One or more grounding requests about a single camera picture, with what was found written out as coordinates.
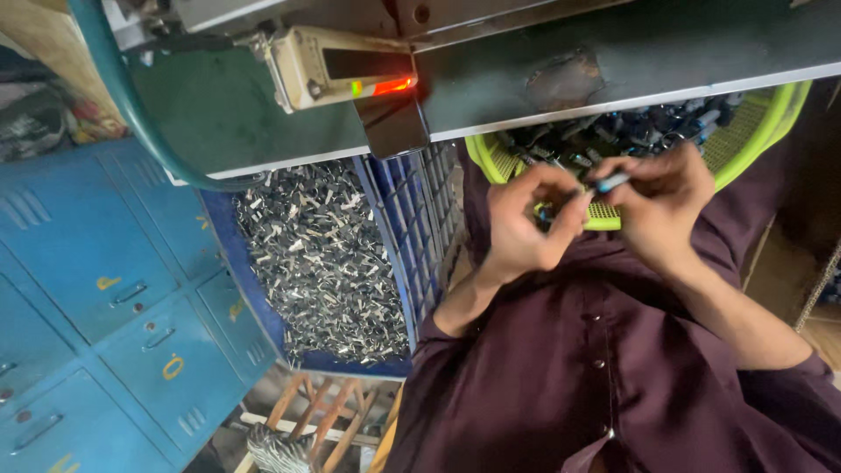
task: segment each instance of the orange light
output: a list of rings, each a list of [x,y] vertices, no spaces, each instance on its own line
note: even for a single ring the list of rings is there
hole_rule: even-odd
[[[396,81],[381,82],[374,86],[373,95],[382,95],[384,93],[405,90],[414,85],[412,82],[412,77],[407,77],[405,79],[397,79]]]

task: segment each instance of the blue crate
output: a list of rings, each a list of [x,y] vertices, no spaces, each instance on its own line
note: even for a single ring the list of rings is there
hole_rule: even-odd
[[[443,182],[441,179],[446,169],[452,171],[452,166],[437,168],[436,171],[442,173],[430,179],[426,176],[430,163],[424,166],[421,153],[384,162],[370,157],[352,159],[394,268],[394,280],[403,304],[409,345],[414,350],[418,324],[435,308],[447,288],[446,281],[440,276],[449,271],[449,268],[442,270],[442,258],[448,248],[442,247],[441,234],[449,235],[449,229],[436,227],[440,219],[438,214],[431,217],[430,208],[434,199],[449,203],[455,201],[451,189],[446,185],[438,185]],[[436,183],[434,193],[430,181]],[[209,191],[200,193],[231,275],[263,330],[274,343],[278,356],[283,357],[285,323],[266,302],[265,290],[251,271],[246,241],[240,234],[235,208],[231,203],[233,194]],[[363,365],[341,361],[328,353],[308,352],[303,355],[300,368],[337,375],[404,378],[411,369],[411,362],[407,356]]]

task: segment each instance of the hand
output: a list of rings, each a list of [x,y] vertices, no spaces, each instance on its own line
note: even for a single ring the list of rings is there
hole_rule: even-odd
[[[605,202],[618,207],[627,245],[661,275],[696,260],[690,234],[715,193],[715,180],[695,145],[683,142],[658,157],[611,157],[590,177],[619,170],[631,180],[608,193]]]
[[[572,174],[537,164],[488,192],[490,243],[480,273],[505,284],[534,270],[558,266],[573,238],[584,231],[592,193],[582,193]],[[548,233],[537,229],[534,205],[551,201],[560,211]]]

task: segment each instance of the curved pipe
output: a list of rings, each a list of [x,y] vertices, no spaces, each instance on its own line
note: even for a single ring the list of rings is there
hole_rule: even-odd
[[[114,40],[102,2],[100,0],[68,0],[67,4],[82,31],[82,37],[91,52],[93,63],[108,93],[111,94],[111,99],[146,150],[163,167],[190,185],[218,192],[239,192],[253,187],[264,179],[263,177],[250,178],[246,182],[213,179],[182,160],[146,112],[131,75],[123,63],[123,55]]]

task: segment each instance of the green plastic basket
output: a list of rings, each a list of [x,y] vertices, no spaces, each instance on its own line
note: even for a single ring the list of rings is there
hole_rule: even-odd
[[[753,90],[736,110],[733,122],[719,128],[704,143],[704,160],[716,177],[716,192],[731,183],[754,160],[791,130],[803,108],[812,81]],[[526,165],[497,140],[495,134],[467,136],[470,159],[491,183],[506,183]],[[619,212],[596,202],[588,209],[585,230],[619,230]]]

